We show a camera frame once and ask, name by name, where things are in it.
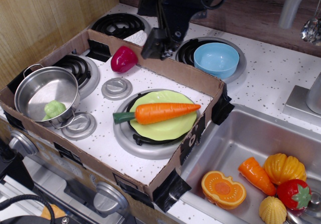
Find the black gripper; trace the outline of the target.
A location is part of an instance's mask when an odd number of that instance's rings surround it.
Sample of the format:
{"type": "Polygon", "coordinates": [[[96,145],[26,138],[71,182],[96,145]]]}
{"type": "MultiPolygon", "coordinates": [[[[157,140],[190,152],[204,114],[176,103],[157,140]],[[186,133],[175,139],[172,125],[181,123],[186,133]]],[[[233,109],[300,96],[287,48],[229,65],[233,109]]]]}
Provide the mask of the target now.
{"type": "Polygon", "coordinates": [[[191,0],[140,0],[140,15],[155,16],[158,27],[152,28],[141,51],[143,59],[164,60],[173,55],[189,29],[191,19],[206,17],[206,10],[191,0]]]}

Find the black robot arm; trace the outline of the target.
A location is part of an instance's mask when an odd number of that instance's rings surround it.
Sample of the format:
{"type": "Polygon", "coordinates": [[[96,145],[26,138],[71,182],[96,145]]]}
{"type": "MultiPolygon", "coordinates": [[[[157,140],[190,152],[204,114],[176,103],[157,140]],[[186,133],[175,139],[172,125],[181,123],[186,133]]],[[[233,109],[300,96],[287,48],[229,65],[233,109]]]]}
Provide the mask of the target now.
{"type": "Polygon", "coordinates": [[[225,0],[139,0],[138,15],[156,17],[142,49],[144,59],[165,59],[180,47],[192,19],[205,18],[207,10],[219,8],[225,0]]]}

